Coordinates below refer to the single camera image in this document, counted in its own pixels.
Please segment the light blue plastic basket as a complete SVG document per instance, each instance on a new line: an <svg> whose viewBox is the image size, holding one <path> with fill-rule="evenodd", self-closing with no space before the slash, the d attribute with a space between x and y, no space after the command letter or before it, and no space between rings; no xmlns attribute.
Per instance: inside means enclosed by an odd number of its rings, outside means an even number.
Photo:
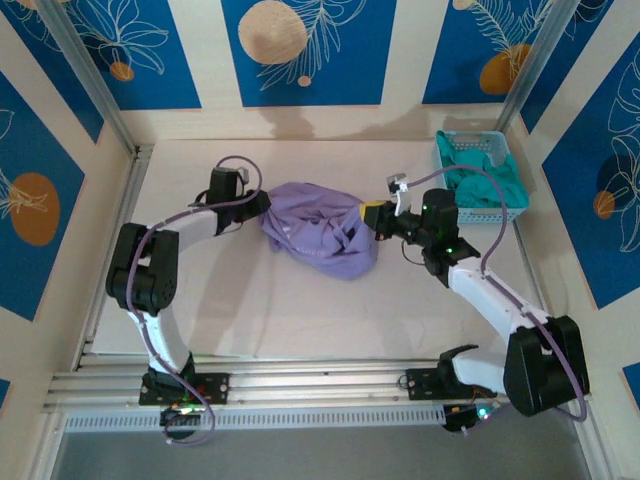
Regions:
<svg viewBox="0 0 640 480"><path fill-rule="evenodd" d="M443 132L446 134L447 138L452 141L452 143L456 148L466 149L470 147L479 147L480 149L485 150L489 153L491 160L497 160L499 154L506 154L506 150L510 151L504 134L499 131L483 131L483 132L443 131ZM436 136L435 136L435 146L433 150L433 155L435 158L436 166L439 168L443 168L440 152L436 144ZM459 208L458 220L461 223L501 223L503 220L507 220L511 222L528 208L528 207L524 209L507 208L506 202L504 200L500 187L497 185L495 180L486 172L476 169L475 167L472 167L469 165L454 165L454 166L456 167L455 169L475 170L478 173L481 173L484 176L486 176L493 183L493 186L498 191L498 194L500 195L500 200L501 200L500 208L464 208L464 207L459 207L456 203L456 205ZM440 184L446 189L453 191L455 194L455 191L453 189L449 189L446 185L445 178L444 178L445 173L442 174Z"/></svg>

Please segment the purple t-shirt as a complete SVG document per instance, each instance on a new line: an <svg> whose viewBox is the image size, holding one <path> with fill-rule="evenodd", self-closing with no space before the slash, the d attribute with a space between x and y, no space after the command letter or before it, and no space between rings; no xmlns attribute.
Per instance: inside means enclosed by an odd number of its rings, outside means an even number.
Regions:
<svg viewBox="0 0 640 480"><path fill-rule="evenodd" d="M302 182L275 187L268 197L260 227L273 251L340 280L357 279L376 265L378 244L361 219L359 198Z"/></svg>

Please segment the teal garment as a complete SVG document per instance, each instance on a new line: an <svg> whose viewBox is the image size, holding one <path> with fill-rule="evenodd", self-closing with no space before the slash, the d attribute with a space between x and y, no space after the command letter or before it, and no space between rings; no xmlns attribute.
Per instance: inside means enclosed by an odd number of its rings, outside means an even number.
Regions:
<svg viewBox="0 0 640 480"><path fill-rule="evenodd" d="M516 160L509 150L491 160L489 153L479 147L458 149L443 131L436 134L443 167L469 165L490 175L500 187L507 208L524 209L529 195L520 180ZM493 183L475 170L454 169L444 174L446 185L455 191L455 200L464 208L500 208L501 200Z"/></svg>

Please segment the white table cover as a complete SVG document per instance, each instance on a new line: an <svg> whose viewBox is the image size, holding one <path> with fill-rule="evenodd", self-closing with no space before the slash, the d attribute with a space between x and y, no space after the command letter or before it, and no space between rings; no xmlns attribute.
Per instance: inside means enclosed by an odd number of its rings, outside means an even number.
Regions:
<svg viewBox="0 0 640 480"><path fill-rule="evenodd" d="M162 141L154 146L132 219L154 224L183 210L216 162L247 166L265 189L310 182L384 199L405 173L414 198L432 186L432 146L419 141ZM243 358L434 359L464 344L497 350L490 324L418 266L398 240L375 267L341 281L273 251L257 221L202 241L179 259L173 309L197 355Z"/></svg>

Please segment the aluminium side rail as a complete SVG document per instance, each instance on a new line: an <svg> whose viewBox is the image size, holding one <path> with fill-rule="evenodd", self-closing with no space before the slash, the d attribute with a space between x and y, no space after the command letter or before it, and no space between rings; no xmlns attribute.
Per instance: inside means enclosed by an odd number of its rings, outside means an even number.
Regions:
<svg viewBox="0 0 640 480"><path fill-rule="evenodd" d="M88 304L73 359L70 363L71 371L76 371L82 366L82 357L84 356L85 348L93 342L93 338L95 337L104 308L106 298L105 282L112 254L117 243L119 229L122 224L131 219L152 153L152 145L138 146L132 164L127 172L126 182L119 198L114 220L107 230L108 242L105 255L95 282L91 300Z"/></svg>
<svg viewBox="0 0 640 480"><path fill-rule="evenodd" d="M528 164L528 160L524 153L522 146L516 141L510 142L509 147L512 155L515 158L515 162L518 166L520 179L525 186L529 196L532 196L533 187L533 179L531 168ZM524 222L525 213L520 214L513 222L513 230L516 236L516 240L518 242L519 250L523 259L524 269L526 270L526 274L528 277L528 281L531 289L531 299L530 302L539 307L542 310L550 311L550 307L547 302L546 292L544 291L544 285L539 275L539 268L535 264L535 258L533 253L528 248L527 241L524 235Z"/></svg>

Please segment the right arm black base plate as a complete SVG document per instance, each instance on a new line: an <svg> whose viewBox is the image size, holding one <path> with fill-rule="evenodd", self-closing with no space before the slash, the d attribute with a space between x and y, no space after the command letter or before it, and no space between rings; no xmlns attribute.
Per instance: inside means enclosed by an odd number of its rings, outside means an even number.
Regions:
<svg viewBox="0 0 640 480"><path fill-rule="evenodd" d="M461 383L443 368L407 369L405 375L410 400L472 400L498 396L484 387Z"/></svg>

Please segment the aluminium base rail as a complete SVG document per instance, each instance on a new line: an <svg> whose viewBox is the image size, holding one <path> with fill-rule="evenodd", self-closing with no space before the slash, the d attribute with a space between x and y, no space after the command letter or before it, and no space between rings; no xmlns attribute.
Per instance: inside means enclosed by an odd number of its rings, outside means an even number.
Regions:
<svg viewBox="0 0 640 480"><path fill-rule="evenodd" d="M199 373L228 373L228 409L407 405L398 379L408 369L434 368L418 360L246 360L198 356ZM147 360L88 355L75 371L53 374L46 412L123 410L138 406Z"/></svg>

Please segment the aluminium frame post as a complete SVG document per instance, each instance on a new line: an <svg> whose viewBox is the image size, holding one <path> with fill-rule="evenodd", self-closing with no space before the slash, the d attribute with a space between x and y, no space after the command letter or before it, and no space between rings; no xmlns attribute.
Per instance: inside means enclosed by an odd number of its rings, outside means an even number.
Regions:
<svg viewBox="0 0 640 480"><path fill-rule="evenodd" d="M36 10L85 92L111 127L124 150L135 159L137 146L120 109L63 6L57 0L34 0Z"/></svg>
<svg viewBox="0 0 640 480"><path fill-rule="evenodd" d="M512 89L506 96L500 115L493 125L495 131L504 133L514 118L519 115L579 2L580 0L553 0L549 15L541 25Z"/></svg>

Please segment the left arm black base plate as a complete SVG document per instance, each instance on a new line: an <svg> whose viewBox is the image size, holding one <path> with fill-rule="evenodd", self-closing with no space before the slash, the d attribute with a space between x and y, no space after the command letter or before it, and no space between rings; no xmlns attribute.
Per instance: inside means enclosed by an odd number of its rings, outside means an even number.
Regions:
<svg viewBox="0 0 640 480"><path fill-rule="evenodd" d="M195 373L190 385L208 403L225 405L229 393L227 373ZM142 377L138 403L141 406L201 405L198 397L170 375L149 371Z"/></svg>

